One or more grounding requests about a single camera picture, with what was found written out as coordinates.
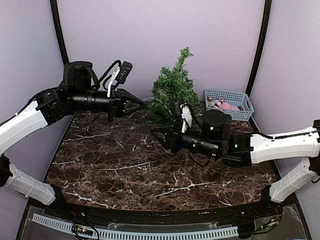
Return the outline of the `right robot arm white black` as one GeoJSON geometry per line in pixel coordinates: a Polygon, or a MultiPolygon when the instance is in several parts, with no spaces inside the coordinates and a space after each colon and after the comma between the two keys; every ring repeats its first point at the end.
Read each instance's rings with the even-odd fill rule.
{"type": "Polygon", "coordinates": [[[165,150],[173,154],[181,149],[221,160],[233,168],[249,167],[262,162],[301,157],[301,162],[277,182],[265,187],[255,213],[266,217],[289,195],[320,175],[320,122],[293,132],[267,135],[259,131],[231,134],[232,117],[219,110],[202,115],[201,132],[191,130],[190,115],[182,113],[180,122],[151,128],[151,134],[165,150]]]}

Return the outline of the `small green christmas tree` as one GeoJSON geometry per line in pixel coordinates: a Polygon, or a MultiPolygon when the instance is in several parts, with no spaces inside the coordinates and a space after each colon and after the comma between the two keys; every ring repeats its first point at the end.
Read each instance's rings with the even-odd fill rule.
{"type": "Polygon", "coordinates": [[[194,91],[194,81],[189,78],[189,71],[185,69],[186,59],[193,54],[189,47],[180,50],[174,67],[163,66],[157,80],[151,89],[153,99],[148,103],[148,122],[152,125],[171,123],[175,120],[172,101],[177,98],[191,105],[196,110],[199,96],[194,91]]]}

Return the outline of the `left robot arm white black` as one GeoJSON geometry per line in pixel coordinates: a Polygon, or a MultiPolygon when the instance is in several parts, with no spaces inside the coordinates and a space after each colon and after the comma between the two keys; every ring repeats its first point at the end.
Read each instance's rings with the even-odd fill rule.
{"type": "Polygon", "coordinates": [[[77,111],[107,113],[108,121],[146,108],[147,104],[128,91],[110,84],[100,90],[102,80],[88,61],[66,63],[58,87],[43,90],[10,118],[0,124],[0,185],[32,198],[60,218],[67,218],[70,206],[58,187],[41,182],[22,172],[4,155],[13,145],[30,134],[51,126],[77,111]]]}

